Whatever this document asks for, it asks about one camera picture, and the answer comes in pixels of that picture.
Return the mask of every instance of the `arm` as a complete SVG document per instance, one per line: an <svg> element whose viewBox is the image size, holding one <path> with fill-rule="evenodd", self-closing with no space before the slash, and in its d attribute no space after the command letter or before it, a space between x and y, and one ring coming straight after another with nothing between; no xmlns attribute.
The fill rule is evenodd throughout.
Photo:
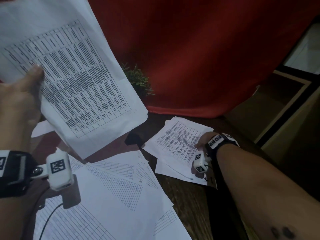
<svg viewBox="0 0 320 240"><path fill-rule="evenodd" d="M35 65L13 84L0 84L0 150L29 152L31 133L41 113L38 93L43 70ZM23 197L0 199L0 232L3 239L18 240L25 209Z"/></svg>
<svg viewBox="0 0 320 240"><path fill-rule="evenodd" d="M238 209L260 239L319 239L320 203L290 178L231 144L218 150L217 160Z"/></svg>

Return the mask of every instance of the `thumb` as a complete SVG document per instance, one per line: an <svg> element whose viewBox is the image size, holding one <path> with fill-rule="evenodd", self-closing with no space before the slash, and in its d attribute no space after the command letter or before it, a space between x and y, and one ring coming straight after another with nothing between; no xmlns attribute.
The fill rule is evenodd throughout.
<svg viewBox="0 0 320 240"><path fill-rule="evenodd" d="M29 92L36 87L40 87L44 78L43 68L34 64L31 69L26 73L24 78L16 82L16 86L20 91Z"/></svg>

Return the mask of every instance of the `stack of papers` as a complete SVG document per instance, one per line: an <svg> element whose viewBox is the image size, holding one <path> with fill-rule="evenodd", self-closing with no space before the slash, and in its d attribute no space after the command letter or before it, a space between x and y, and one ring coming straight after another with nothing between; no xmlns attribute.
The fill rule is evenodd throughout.
<svg viewBox="0 0 320 240"><path fill-rule="evenodd" d="M87 0L1 2L0 17L1 80L41 65L41 112L82 159L146 121Z"/></svg>
<svg viewBox="0 0 320 240"><path fill-rule="evenodd" d="M211 131L213 129L208 126L173 117L145 143L143 149L158 159L155 173L215 187L211 169L198 173L193 168L195 155L199 154L195 144L204 133Z"/></svg>
<svg viewBox="0 0 320 240"><path fill-rule="evenodd" d="M140 151L82 164L69 156L81 202L61 196L38 210L34 240L191 239Z"/></svg>

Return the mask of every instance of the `wooden table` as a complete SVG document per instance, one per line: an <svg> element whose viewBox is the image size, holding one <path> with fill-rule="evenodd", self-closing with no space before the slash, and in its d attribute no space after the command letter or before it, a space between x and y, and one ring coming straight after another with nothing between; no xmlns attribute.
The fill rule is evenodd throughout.
<svg viewBox="0 0 320 240"><path fill-rule="evenodd" d="M145 143L164 126L166 120L170 120L172 117L172 115L159 115L149 113L149 118L147 119L147 121L133 129L131 133L138 135L141 141ZM259 149L251 141L241 136L241 134L230 124L228 124L224 118L185 118L212 127L217 132L230 134L239 142L240 146L243 149L268 159L261 149ZM93 163L111 157L118 153L137 150L137 145L125 144L124 141L127 135L128 134L125 134L122 137L119 137L103 149L86 158L86 161ZM66 145L61 142L60 138L54 132L46 134L41 139L35 138L33 144L33 147L35 148L33 151L33 156L39 161L39 163L44 163L46 156L54 153L56 146L59 146L60 149L67 151L74 157L79 158L72 150L67 148ZM146 160L149 161L149 165L152 170L155 171L157 159L146 151L141 151ZM165 175L156 174L156 177L164 192L174 203L174 210L178 214L180 220L182 221L183 225L185 226L186 230L193 240L213 239L213 236L215 237L215 240L220 238L219 236L217 236L216 230L214 230L215 226L217 226L217 224L219 223L219 219L217 219L217 217L215 216L216 206L212 205L212 202L214 202L214 199L216 197L215 189L181 181L176 178L167 177ZM50 190L48 190L48 192L46 192L39 200L40 194L47 188L47 182L41 182L40 180L38 180L37 182L35 181L30 187L26 200L26 205L29 209L29 214L26 217L28 219L29 225L25 232L25 239L32 239L33 227L35 222L35 202L38 200L38 205L41 205L46 197L54 194L54 192L50 192Z"/></svg>

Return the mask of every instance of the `green plant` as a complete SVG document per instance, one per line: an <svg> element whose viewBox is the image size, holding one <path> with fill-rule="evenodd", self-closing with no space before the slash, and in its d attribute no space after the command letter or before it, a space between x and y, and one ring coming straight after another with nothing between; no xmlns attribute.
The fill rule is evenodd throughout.
<svg viewBox="0 0 320 240"><path fill-rule="evenodd" d="M138 69L137 65L135 65L132 70L127 64L122 63L121 68L141 99L149 95L154 95L149 83L149 78L143 75L141 69Z"/></svg>

